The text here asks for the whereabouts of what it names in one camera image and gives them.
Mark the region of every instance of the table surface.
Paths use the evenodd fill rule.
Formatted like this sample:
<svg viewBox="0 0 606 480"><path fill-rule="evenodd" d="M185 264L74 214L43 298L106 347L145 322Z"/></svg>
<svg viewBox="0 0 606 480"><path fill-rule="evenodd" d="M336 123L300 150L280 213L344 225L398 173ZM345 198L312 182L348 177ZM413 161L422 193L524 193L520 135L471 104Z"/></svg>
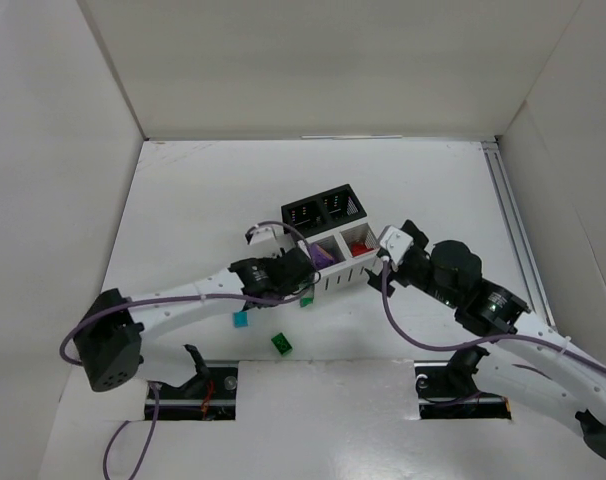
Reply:
<svg viewBox="0 0 606 480"><path fill-rule="evenodd" d="M418 139L146 142L104 288L143 293L206 277L251 256L243 236L250 225L279 219L281 205L345 183L361 200L375 233L409 218L433 243L464 241L482 258L486 278L525 298L481 145ZM450 309L414 289L399 290L391 305L399 324L424 341L445 344L470 338ZM353 287L305 309L290 305L251 311L249 321L249 327L235 329L229 316L214 317L160 339L168 348L194 343L207 359L268 362L247 364L256 369L243 367L242 372L250 373L239 378L236 422L159 425L139 479L168 474L209 479L284 474L331 479L606 479L606 463L580 439L518 405L513 406L513 422L411 420L411 379L378 384L367 375L377 368L385 372L382 378L398 375L399 362L389 359L444 357L400 339L385 321L380 296L372 289ZM334 368L332 381L321 381L321 388L316 383L320 380L309 375L309 365L305 370L307 362L286 362L288 367L274 363L280 357L270 338L278 332L293 345L289 360L314 360L312 365L324 366L335 365L325 363L328 360L352 360L352 367ZM411 366L402 365L411 371ZM350 384L352 377L357 380ZM354 395L369 397L370 403L346 403L350 389L336 390L343 384L357 385ZM75 369L61 398L41 478L100 478L102 451L116 422L140 420L144 395L145 385L139 381L94 394L83 371ZM404 395L409 403L394 400ZM319 413L313 408L317 401L333 407ZM270 414L266 402L272 406ZM380 415L372 415L372 405ZM344 411L329 415L328 409ZM310 430L318 422L324 427ZM355 425L361 433L353 432ZM127 478L147 428L147 422L137 422L117 442L110 461L113 478ZM261 441L248 441L252 438ZM309 448L310 442L316 447ZM225 459L224 468L220 461L212 462L217 454Z"/></svg>

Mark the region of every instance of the green cube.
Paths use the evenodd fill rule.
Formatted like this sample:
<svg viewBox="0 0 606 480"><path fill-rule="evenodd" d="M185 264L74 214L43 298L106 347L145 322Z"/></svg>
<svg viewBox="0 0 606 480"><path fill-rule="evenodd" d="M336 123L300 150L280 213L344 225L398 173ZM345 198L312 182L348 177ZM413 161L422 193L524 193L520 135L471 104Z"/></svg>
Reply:
<svg viewBox="0 0 606 480"><path fill-rule="evenodd" d="M302 297L302 298L299 300L299 306L300 306L301 308L305 308L305 307L307 307L308 305L312 305L312 303L314 303L314 297Z"/></svg>
<svg viewBox="0 0 606 480"><path fill-rule="evenodd" d="M292 351L292 345L290 345L290 342L287 341L287 338L285 338L285 335L283 335L282 333L279 333L277 336L272 337L272 343L279 351L281 356L285 356Z"/></svg>

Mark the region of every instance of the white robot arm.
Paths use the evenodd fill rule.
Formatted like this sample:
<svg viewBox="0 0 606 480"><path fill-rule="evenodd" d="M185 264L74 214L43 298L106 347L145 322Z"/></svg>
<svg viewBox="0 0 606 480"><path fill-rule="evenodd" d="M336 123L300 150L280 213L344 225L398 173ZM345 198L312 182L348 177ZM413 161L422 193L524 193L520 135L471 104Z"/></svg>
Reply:
<svg viewBox="0 0 606 480"><path fill-rule="evenodd" d="M606 459L606 366L546 325L509 290L484 279L481 260L463 243L441 242L428 254L427 237L410 221L401 229L387 227L379 241L383 271L371 274L369 284L381 291L388 320L405 340L426 350L456 351L448 374L468 393L505 396L554 418ZM392 281L455 309L455 320L479 339L435 347L409 337L390 311ZM504 361L501 351L534 368Z"/></svg>
<svg viewBox="0 0 606 480"><path fill-rule="evenodd" d="M95 392L112 390L134 376L180 388L186 397L201 390L209 372L198 350L170 352L154 340L213 315L296 301L317 274L300 248L278 257L248 258L206 279L147 295L101 293L63 340L59 353L83 366ZM79 360L67 355L73 341Z"/></svg>

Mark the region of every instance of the small cube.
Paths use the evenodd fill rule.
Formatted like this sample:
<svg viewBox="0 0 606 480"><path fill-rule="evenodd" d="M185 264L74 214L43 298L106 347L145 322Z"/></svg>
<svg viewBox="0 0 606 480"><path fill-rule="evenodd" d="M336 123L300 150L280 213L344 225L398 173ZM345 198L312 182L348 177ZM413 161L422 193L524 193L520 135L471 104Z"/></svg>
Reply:
<svg viewBox="0 0 606 480"><path fill-rule="evenodd" d="M301 308L305 308L308 305L312 305L314 303L314 297L301 297L299 300L299 306Z"/></svg>
<svg viewBox="0 0 606 480"><path fill-rule="evenodd" d="M283 335L282 333L279 333L277 336L272 337L272 343L279 351L281 356L285 356L292 351L292 345L290 345L290 342L287 341L287 338L285 338L285 335Z"/></svg>
<svg viewBox="0 0 606 480"><path fill-rule="evenodd" d="M243 328L248 326L247 312L236 312L232 318L234 320L234 328Z"/></svg>

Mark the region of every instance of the purple cable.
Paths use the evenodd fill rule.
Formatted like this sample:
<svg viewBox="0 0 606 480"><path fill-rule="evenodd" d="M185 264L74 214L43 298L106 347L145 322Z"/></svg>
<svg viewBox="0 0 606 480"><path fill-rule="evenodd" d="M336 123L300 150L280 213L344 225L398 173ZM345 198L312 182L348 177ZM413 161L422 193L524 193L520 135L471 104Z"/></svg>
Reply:
<svg viewBox="0 0 606 480"><path fill-rule="evenodd" d="M121 312L128 308L134 307L144 307L148 305L157 305L163 303L180 303L180 302L200 302L202 300L208 299L228 299L228 300L244 300L246 302L256 303L257 305L268 305L275 307L277 305L285 305L287 303L292 303L297 301L305 294L305 291L295 295L293 297L287 298L285 300L269 300L266 298L258 298L258 297L250 297L249 295L239 295L236 293L210 293L207 295L184 295L179 297L154 297L154 298L146 298L143 300L137 300L134 302L126 302L121 305L116 305L114 307L106 308L105 310L101 310L100 312L95 313L94 315L90 315L85 320L81 321L76 327L74 327L70 333L68 333L61 345L59 346L59 355L63 360L67 363L71 363L72 365L82 366L82 363L79 360L76 360L70 357L65 349L67 348L68 343L72 341L74 336L79 333L84 328L92 325L93 323L99 321L101 318L106 317L107 315L111 315L113 313Z"/></svg>
<svg viewBox="0 0 606 480"><path fill-rule="evenodd" d="M288 225L287 223L279 222L277 220L265 220L264 222L259 222L256 225L254 225L247 232L245 232L245 235L249 235L254 230L256 230L258 227L265 227L267 225L276 225L276 226L282 227L283 230L287 230L295 237L298 237L299 240L301 240L303 242L303 244L305 245L305 248L307 249L308 253L310 254L310 258L312 258L312 246L310 245L310 242L307 241L307 238L305 238L301 232L299 232L292 225Z"/></svg>
<svg viewBox="0 0 606 480"><path fill-rule="evenodd" d="M152 423L150 424L150 431L147 434L147 438L145 439L145 445L143 445L143 449L141 450L141 455L139 455L139 459L136 462L136 466L134 467L134 470L132 470L132 475L129 476L128 480L133 480L134 477L136 477L136 474L139 473L139 469L141 468L141 465L143 464L143 459L145 458L147 449L150 446L150 442L152 441L152 435L154 435L154 429L156 428L156 422L159 419L159 410L160 410L160 406L161 406L161 400L159 398L159 389L156 386L156 384L153 382L149 382L148 385L150 386L150 390L152 390L152 393L154 393L154 413L152 414ZM129 423L130 423L129 420L123 422L121 424L121 426L116 429L116 432L114 432L114 435L112 435L112 438L110 438L110 441L108 442L107 447L105 447L105 453L103 454L103 477L105 478L105 480L112 480L110 478L110 474L107 471L107 461L108 461L108 457L110 456L110 449L112 448L112 444L116 440L116 437L119 436L119 434L123 431L123 429L125 427L127 427L127 425Z"/></svg>
<svg viewBox="0 0 606 480"><path fill-rule="evenodd" d="M571 352L569 350L564 350L561 347L559 347L558 345L554 345L553 343L550 343L548 341L541 340L540 338L530 337L527 335L518 335L518 334L517 335L509 335L509 334L490 335L488 337L477 338L476 340L472 340L469 342L463 342L463 343L459 343L456 345L444 345L444 346L428 345L427 343L422 343L418 340L415 340L412 337L410 337L407 333L405 333L401 329L401 327L399 327L398 323L396 323L396 320L394 320L394 317L392 316L392 312L390 310L390 302L387 298L387 279L388 279L389 273L390 273L389 262L384 261L383 262L383 271L381 273L381 293L382 293L382 297L383 297L383 309L385 310L385 315L387 316L387 319L390 322L390 325L396 331L396 333L398 333L406 342L410 343L411 345L414 345L417 348L420 348L422 350L428 350L430 352L453 352L453 351L462 350L465 348L476 347L477 345L482 345L484 343L498 342L499 340L521 340L524 342L530 342L530 343L535 343L537 345L544 346L546 348L554 350L555 352L563 352L563 355L567 355L571 359L573 359L579 363L582 363L583 365L585 365L593 370L596 370L597 372L600 372L603 375L606 375L606 367L599 365L598 363L590 360L589 358L585 358L585 357L578 355L574 352Z"/></svg>

